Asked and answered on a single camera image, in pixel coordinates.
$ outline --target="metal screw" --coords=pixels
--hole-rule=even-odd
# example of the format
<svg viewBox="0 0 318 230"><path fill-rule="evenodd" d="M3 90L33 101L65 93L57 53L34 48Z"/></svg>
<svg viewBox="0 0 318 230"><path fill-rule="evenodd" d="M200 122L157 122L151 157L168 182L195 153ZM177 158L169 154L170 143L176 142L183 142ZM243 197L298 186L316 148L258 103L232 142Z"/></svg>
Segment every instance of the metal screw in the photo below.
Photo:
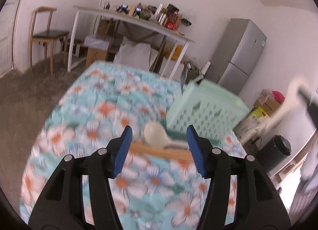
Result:
<svg viewBox="0 0 318 230"><path fill-rule="evenodd" d="M101 149L98 149L98 154L100 155L104 155L107 153L107 149L106 148L101 148Z"/></svg>
<svg viewBox="0 0 318 230"><path fill-rule="evenodd" d="M246 157L246 159L247 159L248 161L250 161L250 162L255 161L255 157L252 156L252 155L248 155L248 156Z"/></svg>
<svg viewBox="0 0 318 230"><path fill-rule="evenodd" d="M65 161L65 162L71 161L72 159L73 159L72 155L66 155L66 156L64 156L64 161Z"/></svg>
<svg viewBox="0 0 318 230"><path fill-rule="evenodd" d="M218 148L213 148L213 149L212 149L212 153L213 153L214 155L219 155L219 154L221 153L221 150L218 149Z"/></svg>

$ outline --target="wooden chair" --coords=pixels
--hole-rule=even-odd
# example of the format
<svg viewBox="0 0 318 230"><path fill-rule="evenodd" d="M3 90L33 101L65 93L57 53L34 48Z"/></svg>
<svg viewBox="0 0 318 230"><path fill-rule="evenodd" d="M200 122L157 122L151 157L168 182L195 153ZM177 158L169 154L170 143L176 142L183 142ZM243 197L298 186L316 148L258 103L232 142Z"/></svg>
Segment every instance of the wooden chair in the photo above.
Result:
<svg viewBox="0 0 318 230"><path fill-rule="evenodd" d="M31 28L31 35L30 35L30 69L31 69L31 71L32 71L32 45L33 45L33 42L44 43L44 59L47 59L47 47L48 47L48 44L50 43L51 44L51 57L50 57L51 76L53 76L54 42L56 40L61 40L61 39L64 40L64 64L65 64L65 62L66 62L66 47L67 47L68 34L69 34L69 32L67 32L67 31L50 30L52 15L53 15L53 12L55 12L56 10L57 10L56 8L50 8L50 7L38 8L34 14L32 28ZM34 35L35 19L37 17L37 14L41 13L41 12L50 12L49 20L47 22L47 30Z"/></svg>

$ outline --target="refrigerator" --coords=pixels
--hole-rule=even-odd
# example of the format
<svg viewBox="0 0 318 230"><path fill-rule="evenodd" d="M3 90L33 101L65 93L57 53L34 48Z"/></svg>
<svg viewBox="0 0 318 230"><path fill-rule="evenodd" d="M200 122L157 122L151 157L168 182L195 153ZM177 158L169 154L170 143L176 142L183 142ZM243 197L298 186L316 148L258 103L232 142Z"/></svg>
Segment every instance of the refrigerator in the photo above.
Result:
<svg viewBox="0 0 318 230"><path fill-rule="evenodd" d="M252 20L231 19L204 78L238 95L260 59L266 40Z"/></svg>

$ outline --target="black chair seat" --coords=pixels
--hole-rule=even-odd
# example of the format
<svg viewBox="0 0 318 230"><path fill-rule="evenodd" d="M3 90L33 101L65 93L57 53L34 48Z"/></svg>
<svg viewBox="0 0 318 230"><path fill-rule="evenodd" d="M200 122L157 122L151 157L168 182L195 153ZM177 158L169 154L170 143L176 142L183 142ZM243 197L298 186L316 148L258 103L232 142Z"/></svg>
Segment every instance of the black chair seat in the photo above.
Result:
<svg viewBox="0 0 318 230"><path fill-rule="evenodd" d="M59 37L64 37L68 35L70 32L67 31L58 31L58 30L50 30L41 32L38 34L33 35L33 38L46 38L46 39L56 39Z"/></svg>

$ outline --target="wooden chopstick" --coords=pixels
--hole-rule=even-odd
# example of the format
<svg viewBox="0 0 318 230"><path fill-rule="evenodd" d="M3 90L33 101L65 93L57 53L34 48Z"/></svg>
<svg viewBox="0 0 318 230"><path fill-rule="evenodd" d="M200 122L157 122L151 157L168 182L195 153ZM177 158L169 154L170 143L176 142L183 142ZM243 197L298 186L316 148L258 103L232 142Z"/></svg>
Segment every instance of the wooden chopstick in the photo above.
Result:
<svg viewBox="0 0 318 230"><path fill-rule="evenodd" d="M169 160L182 160L194 163L191 152L182 149L163 149L148 146L140 142L132 142L129 151Z"/></svg>

